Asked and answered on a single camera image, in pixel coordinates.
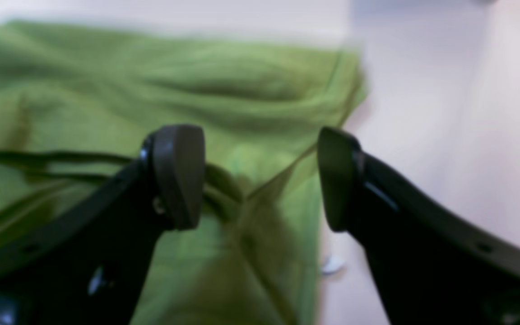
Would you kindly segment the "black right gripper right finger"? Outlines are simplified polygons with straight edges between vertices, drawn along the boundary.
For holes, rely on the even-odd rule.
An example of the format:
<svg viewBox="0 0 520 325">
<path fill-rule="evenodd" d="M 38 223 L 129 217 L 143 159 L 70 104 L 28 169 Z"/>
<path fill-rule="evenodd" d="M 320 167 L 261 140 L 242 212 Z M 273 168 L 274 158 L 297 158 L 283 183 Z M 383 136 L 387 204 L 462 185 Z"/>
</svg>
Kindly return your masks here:
<svg viewBox="0 0 520 325">
<path fill-rule="evenodd" d="M 319 131 L 325 216 L 365 251 L 393 325 L 520 325 L 520 248 L 433 201 L 352 134 Z"/>
</svg>

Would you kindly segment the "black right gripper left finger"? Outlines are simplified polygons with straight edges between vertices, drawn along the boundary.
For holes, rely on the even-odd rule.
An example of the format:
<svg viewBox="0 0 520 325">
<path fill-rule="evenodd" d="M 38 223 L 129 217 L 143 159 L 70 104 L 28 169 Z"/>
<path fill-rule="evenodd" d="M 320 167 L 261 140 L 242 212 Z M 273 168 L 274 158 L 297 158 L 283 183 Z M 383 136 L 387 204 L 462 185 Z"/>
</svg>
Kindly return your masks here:
<svg viewBox="0 0 520 325">
<path fill-rule="evenodd" d="M 165 231 L 195 229 L 200 126 L 167 125 L 138 160 L 56 220 L 0 248 L 0 325 L 127 325 Z"/>
</svg>

